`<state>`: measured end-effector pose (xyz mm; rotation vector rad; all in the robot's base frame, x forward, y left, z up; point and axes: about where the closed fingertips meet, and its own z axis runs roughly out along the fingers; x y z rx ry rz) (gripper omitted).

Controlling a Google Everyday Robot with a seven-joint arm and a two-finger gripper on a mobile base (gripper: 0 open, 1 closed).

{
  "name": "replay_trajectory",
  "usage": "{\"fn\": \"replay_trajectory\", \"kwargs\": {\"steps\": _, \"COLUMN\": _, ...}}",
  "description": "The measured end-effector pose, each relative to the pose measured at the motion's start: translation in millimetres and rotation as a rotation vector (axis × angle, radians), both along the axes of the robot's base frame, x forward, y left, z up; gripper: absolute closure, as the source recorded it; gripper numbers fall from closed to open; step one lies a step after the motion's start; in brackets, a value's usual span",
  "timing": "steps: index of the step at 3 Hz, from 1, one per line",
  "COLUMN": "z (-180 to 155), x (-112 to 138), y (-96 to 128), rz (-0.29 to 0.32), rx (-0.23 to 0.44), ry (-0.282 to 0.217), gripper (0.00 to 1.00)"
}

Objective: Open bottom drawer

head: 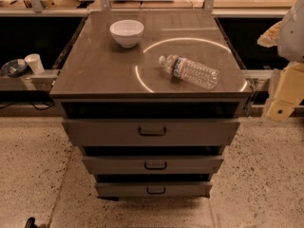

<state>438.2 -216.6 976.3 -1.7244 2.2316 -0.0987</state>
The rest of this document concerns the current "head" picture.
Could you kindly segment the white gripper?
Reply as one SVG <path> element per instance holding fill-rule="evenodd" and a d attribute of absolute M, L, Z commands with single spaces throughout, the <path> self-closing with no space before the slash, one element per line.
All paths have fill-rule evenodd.
<path fill-rule="evenodd" d="M 286 122 L 304 100 L 304 63 L 290 62 L 281 72 L 273 99 L 265 104 L 265 117 Z"/>

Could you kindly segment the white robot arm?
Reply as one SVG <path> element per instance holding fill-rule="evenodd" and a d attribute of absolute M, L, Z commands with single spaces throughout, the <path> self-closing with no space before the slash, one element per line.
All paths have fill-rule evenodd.
<path fill-rule="evenodd" d="M 289 61 L 263 110 L 266 118 L 285 122 L 304 100 L 304 0 L 297 0 L 257 43 L 266 48 L 277 46 L 278 55 Z"/>

